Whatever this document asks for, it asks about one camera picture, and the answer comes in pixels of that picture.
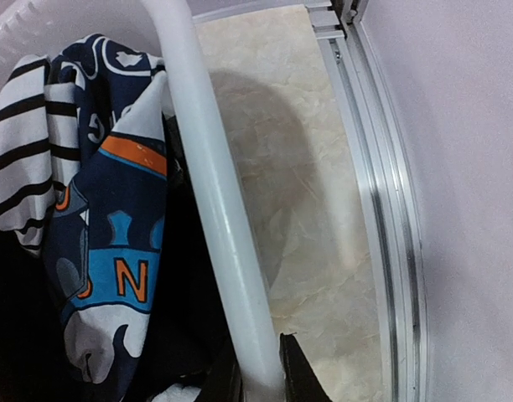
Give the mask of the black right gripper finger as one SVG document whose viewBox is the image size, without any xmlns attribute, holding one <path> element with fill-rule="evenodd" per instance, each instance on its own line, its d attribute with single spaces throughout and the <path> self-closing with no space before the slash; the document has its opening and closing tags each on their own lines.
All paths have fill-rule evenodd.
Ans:
<svg viewBox="0 0 513 402">
<path fill-rule="evenodd" d="M 293 334 L 280 335 L 287 402 L 331 402 Z"/>
</svg>

